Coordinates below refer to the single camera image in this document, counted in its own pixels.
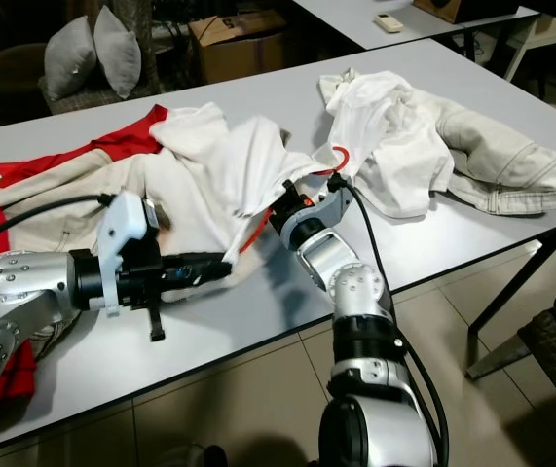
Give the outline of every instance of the gray cushion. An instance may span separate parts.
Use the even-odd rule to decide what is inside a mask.
[[[126,99],[141,75],[141,50],[134,32],[128,32],[104,6],[95,22],[93,41],[106,80],[116,94]]]
[[[96,56],[87,16],[68,22],[46,46],[44,71],[51,100],[76,92],[95,68]]]

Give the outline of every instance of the clothing pile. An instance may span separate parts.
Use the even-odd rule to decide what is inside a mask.
[[[228,128],[213,103],[157,105],[140,121],[70,153],[0,163],[0,223],[79,195],[130,190],[149,198],[168,219],[158,237],[162,254],[224,252],[234,265],[226,279],[163,294],[171,302],[233,287],[265,264],[280,248],[278,236],[270,229],[256,234],[283,182],[309,187],[314,198],[324,181],[316,173],[332,167],[340,166],[391,217],[424,215],[429,192],[447,190],[492,214],[556,209],[556,153],[511,128],[415,90],[390,72],[324,76],[320,89],[334,123],[312,156],[287,151],[280,128],[264,117]],[[102,215],[95,201],[43,213],[1,233],[0,252],[88,248],[95,254]],[[0,379],[0,401],[32,394],[34,358],[70,324],[31,337]]]
[[[556,152],[389,71],[322,76],[334,116],[328,145],[348,148],[344,172],[382,213],[426,214],[429,192],[450,191],[490,214],[556,209]],[[332,163],[321,148],[315,157]]]

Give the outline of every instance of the remote control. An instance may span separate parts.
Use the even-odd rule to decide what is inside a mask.
[[[395,33],[403,29],[403,23],[390,15],[381,14],[375,16],[375,22],[384,28],[386,32]]]

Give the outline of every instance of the table top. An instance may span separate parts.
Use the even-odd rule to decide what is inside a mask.
[[[326,22],[364,50],[394,46],[451,32],[463,32],[466,26],[476,27],[510,19],[538,15],[521,7],[516,15],[452,24],[412,5],[412,0],[294,0],[311,14]],[[387,14],[403,23],[403,30],[387,33],[373,18]]]
[[[555,109],[462,56],[423,40],[0,127],[0,161],[74,149],[143,117],[156,103],[175,108],[208,101],[224,110],[231,125],[262,113],[292,133],[291,150],[310,154],[326,140],[332,123],[324,112],[317,79],[350,66],[362,73],[392,70],[415,87],[457,100],[556,149]],[[392,290],[408,288],[556,227],[556,212],[536,218],[497,217],[440,194],[434,196],[424,218],[393,220],[372,208],[370,212]],[[347,211],[337,230],[372,264],[369,239],[356,209]],[[72,333],[41,362],[33,400],[22,421],[0,433],[0,443],[146,392],[202,365],[291,334],[331,311],[294,255],[281,251],[234,289],[165,306],[165,341],[149,342],[144,311],[112,319],[103,313],[83,313]]]
[[[465,28],[471,28],[477,26],[485,26],[487,24],[496,24],[498,22],[510,21],[513,19],[533,18],[533,17],[538,17],[539,15],[541,15],[540,12],[536,12],[535,10],[531,10],[530,8],[520,7],[518,8],[518,11],[513,15],[503,15],[501,17],[478,19],[476,21],[467,21],[467,22],[463,22],[462,26]]]

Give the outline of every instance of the white cloth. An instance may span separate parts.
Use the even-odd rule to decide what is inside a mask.
[[[319,87],[335,115],[328,143],[352,153],[346,172],[383,213],[423,214],[428,191],[447,188],[491,214],[556,209],[556,153],[514,129],[414,90],[390,72],[360,76],[350,69],[321,76]],[[327,161],[327,154],[322,148],[315,156]]]
[[[167,301],[206,290],[231,287],[264,264],[279,248],[267,231],[239,259],[239,249],[254,232],[264,211],[283,193],[286,179],[296,181],[328,166],[284,149],[278,126],[255,117],[228,130],[215,104],[170,110],[150,128],[164,146],[159,154],[135,155],[113,162],[94,150],[24,182],[0,189],[8,218],[57,199],[130,190],[158,204],[171,221],[158,241],[163,255],[226,252],[233,274],[197,289],[168,292]],[[86,202],[55,209],[10,230],[13,249],[95,252],[102,208]]]
[[[451,193],[490,214],[556,209],[555,151],[452,100],[417,90],[415,101],[434,116],[438,134],[451,148]]]
[[[328,144],[350,152],[342,173],[390,217],[425,214],[429,191],[446,191],[453,158],[433,116],[415,103],[414,89],[389,71],[357,76],[353,70],[321,77],[320,87],[334,116]],[[326,152],[314,157],[327,162]]]

